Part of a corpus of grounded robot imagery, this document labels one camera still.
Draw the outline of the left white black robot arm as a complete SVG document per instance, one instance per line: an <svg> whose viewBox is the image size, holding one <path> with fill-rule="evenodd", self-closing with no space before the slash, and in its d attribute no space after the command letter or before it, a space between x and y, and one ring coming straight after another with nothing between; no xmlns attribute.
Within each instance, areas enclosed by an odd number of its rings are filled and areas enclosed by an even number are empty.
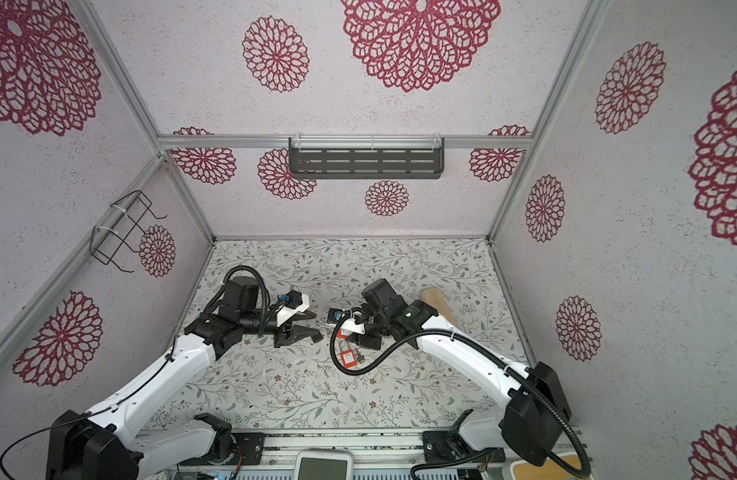
<svg viewBox="0 0 737 480"><path fill-rule="evenodd" d="M274 347L322 334L304 326L314 318L308 295L292 290L272 297L262 276L236 266L198 318L176 336L162 359L82 414L62 414L50 430L48 479L144 479L184 461L226 464L238 456L232 424L210 413L152 436L140 432L180 392L242 343L244 336L272 338Z"/></svg>

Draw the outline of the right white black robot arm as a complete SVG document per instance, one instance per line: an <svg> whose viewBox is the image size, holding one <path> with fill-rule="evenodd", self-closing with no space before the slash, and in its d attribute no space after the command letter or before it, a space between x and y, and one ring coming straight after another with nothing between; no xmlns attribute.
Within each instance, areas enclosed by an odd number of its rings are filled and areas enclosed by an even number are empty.
<svg viewBox="0 0 737 480"><path fill-rule="evenodd" d="M464 334L437 289L428 288L408 303L380 279L362 291L362 298L358 307L328 312L328 322L336 324L330 356L338 370L368 374L408 345L459 372L493 401L482 412L464 411L446 432L425 432L427 462L504 460L505 450L535 466L558 460L553 450L571 430L571 411L549 366L530 367Z"/></svg>

